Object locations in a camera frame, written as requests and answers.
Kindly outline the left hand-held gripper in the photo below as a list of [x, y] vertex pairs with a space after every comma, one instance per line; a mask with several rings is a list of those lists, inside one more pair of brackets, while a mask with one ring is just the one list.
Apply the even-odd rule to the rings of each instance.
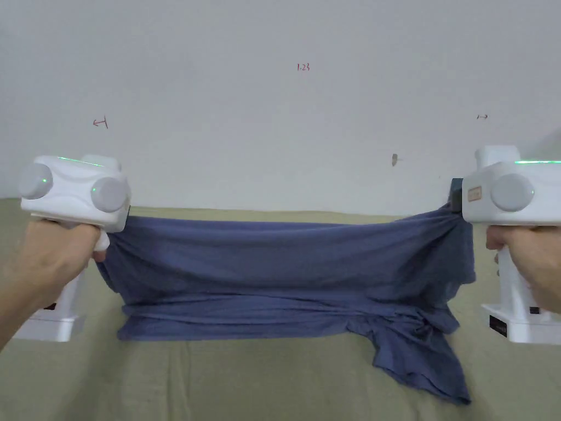
[[[108, 235], [125, 228], [131, 189], [119, 161], [85, 155], [79, 160], [39, 156], [25, 167], [19, 183], [21, 209], [34, 218], [65, 228], [89, 224], [100, 229], [96, 251], [107, 250]], [[85, 322], [79, 298], [85, 285], [80, 273], [50, 306], [35, 312], [16, 332], [16, 339], [67, 342]]]

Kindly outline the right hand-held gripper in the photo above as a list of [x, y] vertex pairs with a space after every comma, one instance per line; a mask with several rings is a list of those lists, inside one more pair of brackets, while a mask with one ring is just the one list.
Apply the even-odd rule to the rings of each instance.
[[[476, 170], [451, 193], [452, 209], [472, 224], [560, 225], [560, 162], [524, 161], [515, 146], [485, 146]], [[509, 341], [560, 343], [560, 322], [534, 301], [508, 248], [498, 253], [500, 302], [484, 306], [488, 326]]]

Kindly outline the person's right hand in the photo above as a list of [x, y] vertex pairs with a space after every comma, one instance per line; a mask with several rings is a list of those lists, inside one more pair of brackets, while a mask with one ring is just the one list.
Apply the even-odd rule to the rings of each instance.
[[489, 226], [486, 247], [507, 247], [538, 306], [560, 314], [559, 227]]

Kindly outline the person's left hand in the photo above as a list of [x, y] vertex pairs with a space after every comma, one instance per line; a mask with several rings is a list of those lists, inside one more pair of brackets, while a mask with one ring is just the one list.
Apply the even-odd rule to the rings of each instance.
[[71, 229], [53, 221], [31, 221], [1, 286], [1, 348], [4, 349], [33, 313], [54, 303], [63, 288], [90, 260], [101, 262], [106, 252], [94, 250], [100, 229]]

